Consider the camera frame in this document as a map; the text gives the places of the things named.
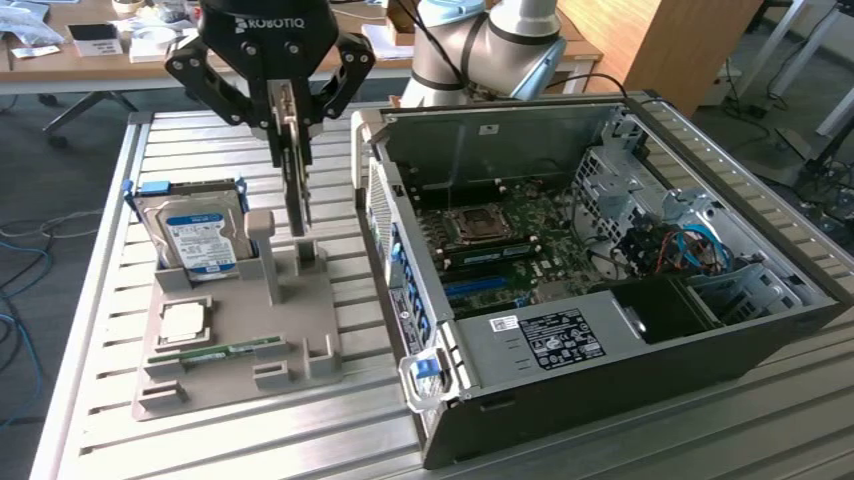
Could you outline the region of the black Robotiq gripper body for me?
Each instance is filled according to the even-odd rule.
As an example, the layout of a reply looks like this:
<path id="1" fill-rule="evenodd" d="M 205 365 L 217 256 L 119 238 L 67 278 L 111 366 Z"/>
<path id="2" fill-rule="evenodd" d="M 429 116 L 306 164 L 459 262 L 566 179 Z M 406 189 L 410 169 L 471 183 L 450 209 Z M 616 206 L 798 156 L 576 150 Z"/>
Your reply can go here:
<path id="1" fill-rule="evenodd" d="M 326 1 L 203 1 L 199 35 L 245 78 L 307 78 L 339 37 Z"/>

